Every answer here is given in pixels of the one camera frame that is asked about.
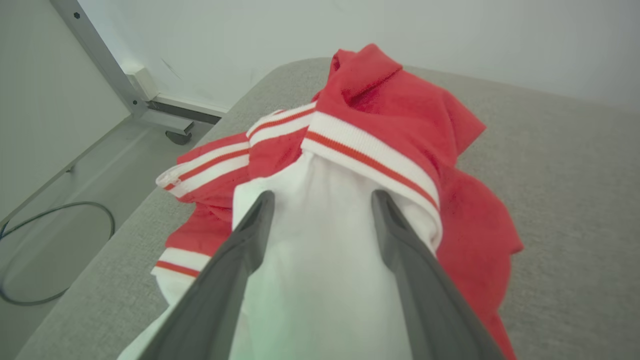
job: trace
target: caster wheel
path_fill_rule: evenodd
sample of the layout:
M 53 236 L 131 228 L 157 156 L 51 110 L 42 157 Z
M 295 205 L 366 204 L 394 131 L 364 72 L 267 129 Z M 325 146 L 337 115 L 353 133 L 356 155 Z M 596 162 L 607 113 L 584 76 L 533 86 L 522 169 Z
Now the caster wheel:
M 164 134 L 169 138 L 169 140 L 178 145 L 184 145 L 191 140 L 191 133 L 182 135 L 178 133 L 172 133 L 171 131 L 165 131 Z

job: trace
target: red and white garment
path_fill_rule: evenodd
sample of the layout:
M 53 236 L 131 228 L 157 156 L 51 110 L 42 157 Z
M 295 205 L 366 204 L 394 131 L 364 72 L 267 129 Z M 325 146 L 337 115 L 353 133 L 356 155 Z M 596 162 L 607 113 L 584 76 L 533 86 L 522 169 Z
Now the red and white garment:
M 510 255 L 522 244 L 501 201 L 455 168 L 483 130 L 449 92 L 403 71 L 375 45 L 340 50 L 314 102 L 194 149 L 158 177 L 196 209 L 152 271 L 170 308 L 120 358 L 139 354 L 264 190 L 275 192 L 276 212 L 265 261 L 247 284 L 231 358 L 312 359 L 310 348 L 329 349 L 318 358 L 409 358 L 371 215 L 371 192 L 385 189 L 514 359 L 497 310 Z M 313 336 L 300 335 L 310 324 Z M 328 331 L 338 327 L 357 336 Z M 399 335 L 388 336 L 389 329 Z M 299 341 L 285 341 L 291 336 Z

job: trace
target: gray sofa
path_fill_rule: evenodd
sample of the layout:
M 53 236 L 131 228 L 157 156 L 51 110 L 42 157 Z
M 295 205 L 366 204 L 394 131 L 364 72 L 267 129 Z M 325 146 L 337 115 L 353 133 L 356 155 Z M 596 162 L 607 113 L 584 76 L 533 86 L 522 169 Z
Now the gray sofa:
M 200 143 L 309 102 L 329 59 L 277 68 Z M 511 211 L 525 250 L 501 314 L 520 359 L 639 359 L 640 117 L 407 67 L 488 129 L 460 159 Z M 114 359 L 165 308 L 149 274 L 193 207 L 156 189 L 78 277 L 20 360 Z

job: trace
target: wall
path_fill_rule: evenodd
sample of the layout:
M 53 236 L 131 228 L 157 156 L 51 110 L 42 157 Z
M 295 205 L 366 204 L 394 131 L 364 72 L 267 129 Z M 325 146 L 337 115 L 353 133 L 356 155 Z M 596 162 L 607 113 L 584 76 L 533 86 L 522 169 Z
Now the wall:
M 637 0 L 80 0 L 162 93 L 231 107 L 271 69 L 376 42 L 407 65 L 640 113 Z
M 48 0 L 0 1 L 0 224 L 128 116 Z

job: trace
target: floor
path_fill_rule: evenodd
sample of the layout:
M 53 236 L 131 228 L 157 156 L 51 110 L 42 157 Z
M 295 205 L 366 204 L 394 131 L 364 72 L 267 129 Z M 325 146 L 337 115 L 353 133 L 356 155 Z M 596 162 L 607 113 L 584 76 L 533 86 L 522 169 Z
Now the floor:
M 10 223 L 53 206 L 90 200 L 113 213 L 116 228 L 156 187 L 155 178 L 212 128 L 197 122 L 187 145 L 171 143 L 159 128 L 135 122 L 120 126 L 61 176 Z M 88 206 L 64 209 L 0 241 L 0 279 L 14 299 L 38 300 L 66 287 L 108 241 L 108 217 Z M 0 300 L 0 359 L 11 360 L 55 306 L 19 307 Z

